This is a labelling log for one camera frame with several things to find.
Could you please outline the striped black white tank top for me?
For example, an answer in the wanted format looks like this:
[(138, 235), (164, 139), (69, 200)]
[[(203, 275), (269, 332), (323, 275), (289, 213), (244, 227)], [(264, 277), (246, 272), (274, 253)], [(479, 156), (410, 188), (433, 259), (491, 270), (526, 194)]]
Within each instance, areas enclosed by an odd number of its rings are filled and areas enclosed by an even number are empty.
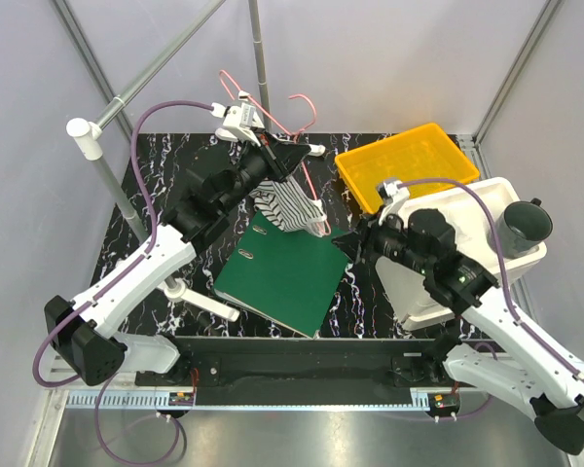
[(264, 181), (250, 196), (266, 219), (285, 233), (306, 231), (324, 237), (331, 232), (322, 201), (309, 198), (294, 178)]

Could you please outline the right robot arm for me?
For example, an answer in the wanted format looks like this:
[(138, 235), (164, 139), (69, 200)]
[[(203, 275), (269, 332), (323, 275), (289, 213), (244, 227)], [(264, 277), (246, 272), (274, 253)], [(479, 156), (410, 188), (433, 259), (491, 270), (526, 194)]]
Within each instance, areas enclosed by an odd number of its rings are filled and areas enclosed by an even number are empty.
[(445, 336), (422, 353), (428, 382), (475, 386), (522, 412), (557, 449), (584, 450), (584, 362), (517, 308), (488, 270), (458, 251), (455, 229), (439, 210), (420, 209), (407, 220), (367, 216), (332, 242), (355, 264), (388, 259), (419, 274), (433, 301), (481, 329), (518, 364)]

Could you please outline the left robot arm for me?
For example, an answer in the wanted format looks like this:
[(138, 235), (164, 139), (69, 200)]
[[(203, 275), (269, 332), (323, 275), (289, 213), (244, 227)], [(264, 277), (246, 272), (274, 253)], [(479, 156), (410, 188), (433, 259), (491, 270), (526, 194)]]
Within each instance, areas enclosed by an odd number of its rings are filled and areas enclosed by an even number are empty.
[(240, 145), (240, 158), (221, 171), (186, 175), (179, 199), (155, 220), (155, 231), (97, 284), (71, 300), (44, 307), (50, 346), (74, 371), (72, 381), (99, 385), (118, 372), (151, 372), (171, 385), (190, 375), (191, 362), (165, 336), (123, 335), (127, 316), (164, 280), (190, 264), (229, 226), (228, 216), (264, 181), (282, 182), (321, 145), (280, 140), (265, 131)]

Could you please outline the white foam box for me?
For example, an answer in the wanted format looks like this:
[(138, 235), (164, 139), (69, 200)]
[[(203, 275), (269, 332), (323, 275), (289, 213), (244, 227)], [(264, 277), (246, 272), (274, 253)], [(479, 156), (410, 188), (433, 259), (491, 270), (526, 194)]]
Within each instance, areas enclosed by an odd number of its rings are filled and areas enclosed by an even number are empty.
[[(497, 219), (502, 211), (520, 198), (505, 178), (494, 177), (472, 183), (470, 188)], [(405, 221), (417, 209), (436, 208), (456, 229), (458, 251), (476, 260), (495, 277), (500, 277), (496, 254), (488, 244), (489, 222), (482, 208), (460, 188), (407, 200), (398, 212)], [(433, 301), (422, 286), (423, 278), (412, 270), (381, 258), (376, 272), (393, 308), (395, 319), (412, 332), (443, 324), (454, 318), (452, 312)]]

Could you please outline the yellow plastic tray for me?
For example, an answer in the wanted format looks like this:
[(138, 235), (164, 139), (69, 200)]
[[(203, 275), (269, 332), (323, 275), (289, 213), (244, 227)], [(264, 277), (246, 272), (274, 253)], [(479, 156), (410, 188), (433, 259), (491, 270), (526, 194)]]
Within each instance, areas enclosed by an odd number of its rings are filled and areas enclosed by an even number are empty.
[(387, 178), (450, 178), (468, 184), (480, 176), (474, 163), (435, 123), (337, 155), (335, 165), (362, 211), (370, 214), (382, 203), (377, 186)]

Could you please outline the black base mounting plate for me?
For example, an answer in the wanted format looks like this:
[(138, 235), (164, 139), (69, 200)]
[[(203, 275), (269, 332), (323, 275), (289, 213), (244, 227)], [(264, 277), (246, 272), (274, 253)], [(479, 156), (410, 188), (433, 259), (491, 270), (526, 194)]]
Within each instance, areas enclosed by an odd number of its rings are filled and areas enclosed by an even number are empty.
[(176, 339), (182, 378), (141, 371), (141, 387), (197, 385), (197, 405), (240, 409), (342, 406), (347, 410), (412, 402), (412, 388), (451, 390), (431, 361), (432, 340)]

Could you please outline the dark green mug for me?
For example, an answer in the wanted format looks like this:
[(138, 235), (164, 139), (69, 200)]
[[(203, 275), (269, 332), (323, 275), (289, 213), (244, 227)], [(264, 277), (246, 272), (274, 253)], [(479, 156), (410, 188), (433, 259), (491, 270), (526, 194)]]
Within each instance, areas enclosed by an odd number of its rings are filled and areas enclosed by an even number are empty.
[[(536, 245), (548, 238), (553, 231), (553, 221), (542, 207), (542, 200), (519, 200), (510, 203), (493, 223), (502, 256), (517, 259), (528, 254)], [(497, 251), (492, 232), (488, 244)]]

